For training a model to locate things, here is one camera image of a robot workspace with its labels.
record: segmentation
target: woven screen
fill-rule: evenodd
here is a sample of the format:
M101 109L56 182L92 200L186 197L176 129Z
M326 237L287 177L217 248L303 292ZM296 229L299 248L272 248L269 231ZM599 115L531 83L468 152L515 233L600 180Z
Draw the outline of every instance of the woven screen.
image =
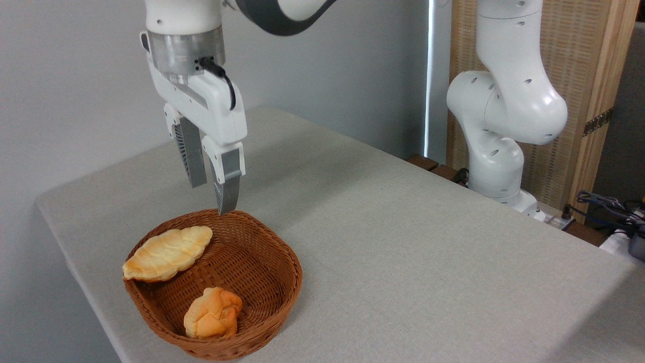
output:
M551 144L520 146L526 159L522 188L553 207L562 207L570 193L584 126L589 121L599 54L613 16L611 7L609 0L544 0L542 60L553 86L567 102L569 118L562 134ZM486 70L475 52L476 11L477 0L453 3L451 78L466 70ZM454 169L468 166L466 140L452 115L447 163Z

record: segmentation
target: bread roll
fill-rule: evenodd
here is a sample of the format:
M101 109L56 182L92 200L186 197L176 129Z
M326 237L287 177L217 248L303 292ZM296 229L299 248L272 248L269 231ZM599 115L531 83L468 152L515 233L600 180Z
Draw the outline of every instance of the bread roll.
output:
M213 231L204 226L171 229L154 236L123 264L123 278L168 281L201 257L212 236Z
M242 299L221 287L208 287L184 316L186 335L190 338L230 338L237 333L237 316Z

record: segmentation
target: metal hinge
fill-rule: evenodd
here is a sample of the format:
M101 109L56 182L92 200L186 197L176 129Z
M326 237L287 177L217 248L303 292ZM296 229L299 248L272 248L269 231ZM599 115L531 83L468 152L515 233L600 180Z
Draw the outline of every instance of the metal hinge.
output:
M613 115L613 107L608 109L607 111L603 112L600 116L596 116L596 117L593 118L593 120L587 122L584 125L584 134L583 134L583 136L587 136L587 135L591 134L592 132L594 132L597 129L601 128L607 122L611 121L612 115Z

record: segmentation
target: basket rim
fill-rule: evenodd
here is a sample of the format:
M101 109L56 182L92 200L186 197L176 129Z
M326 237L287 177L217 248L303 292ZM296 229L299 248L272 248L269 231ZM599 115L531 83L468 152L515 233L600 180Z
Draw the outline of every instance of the basket rim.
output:
M155 235L164 233L165 231L172 229L172 228L168 228L167 226L175 223L177 220L184 219L184 218L189 218L192 215L198 214L198 213L208 213L208 214L214 214L215 216L219 216L219 211L217 209L203 209L201 211L194 211L194 212L182 214L180 216L177 216L175 218L172 218L170 220L162 222L157 227L154 227L153 229L151 229L150 232L148 232L133 247L132 251L128 255L128 258L130 258L136 252L136 250L138 250L138 248L139 248L138 245L142 244L141 242L144 242L145 240L147 240L147 239L149 239L149 238L151 238L151 237L153 237ZM286 317L280 316L281 315L280 313L287 312L287 316L288 316L288 312L290 312L290 310L295 305L295 303L296 303L296 301L297 301L297 299L299 297L302 285L303 285L303 272L302 272L302 267L300 265L300 261L299 261L298 257L296 256L295 252L293 251L293 249L287 243L285 243L282 240L282 238L280 238L275 232L273 232L265 224L260 222L258 219L256 219L252 215L250 215L250 214L248 214L246 212L243 212L243 211L238 211L238 210L232 211L230 213L235 214L235 215L237 215L239 217L243 217L247 221L249 221L252 224L254 224L255 227L259 228L262 232L268 233L272 237L272 241L276 243L277 247L281 248L284 252L286 252L286 254L289 256L289 259L290 259L290 266L292 267L294 275L295 275L295 283L294 283L293 287L291 288L290 291L286 292L286 299L284 300L284 302L282 303L280 308L274 314L269 316L266 320L262 321L261 324L255 326L253 329L250 329L250 330L248 330L248 331L246 331L246 332L244 332L242 334L236 334L234 337L227 338L227 339L222 339L222 338L219 338L219 337L217 337L217 338L189 338L189 337L186 337L184 335L174 333L172 330L168 329L165 325L163 325L159 321L159 319L152 313L153 310L150 309L150 303L141 294L139 288L136 285L136 281L134 279L126 280L125 278L123 278L123 282L126 285L126 290L130 294L132 294L134 292L136 294L137 298L138 298L138 301L142 302L142 305L146 310L145 313L144 313L144 311L142 311L142 309L137 304L135 304L135 306L137 306L137 310L142 315L142 318L144 318L144 321L148 325L151 324L151 323L154 324L154 326L160 332L162 332L165 335L165 337L161 337L164 340L169 341L168 339L171 338L173 340L178 340L178 341L181 341L181 342L187 342L187 343L191 343L191 344L200 344L200 345L213 345L213 344L217 344L219 342L226 342L227 344L235 344L236 340L239 340L240 342L248 342L250 338L257 337L259 335L265 334L273 326L278 325L279 327L281 327L284 324L284 321L286 321ZM153 234L152 231L154 231L154 230L156 230L158 228L161 228L163 231Z

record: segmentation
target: wooden block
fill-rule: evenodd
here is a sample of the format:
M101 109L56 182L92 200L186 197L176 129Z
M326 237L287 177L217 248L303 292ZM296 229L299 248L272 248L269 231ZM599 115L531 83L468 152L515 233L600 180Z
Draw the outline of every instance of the wooden block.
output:
M408 163L414 164L427 171L431 171L432 169L439 166L439 163L437 163L436 161L432 159L424 158L419 154L414 154L409 158L405 159L405 161L407 161Z
M593 228L589 228L584 224L574 221L566 230L568 234L576 236L583 241L587 241L590 244L600 247L603 242L607 239L607 235L601 232L596 231Z
M447 167L445 165L440 165L434 168L431 172L433 174L439 175L441 178L446 178L448 180L453 180L455 175L457 175L457 171L455 169Z

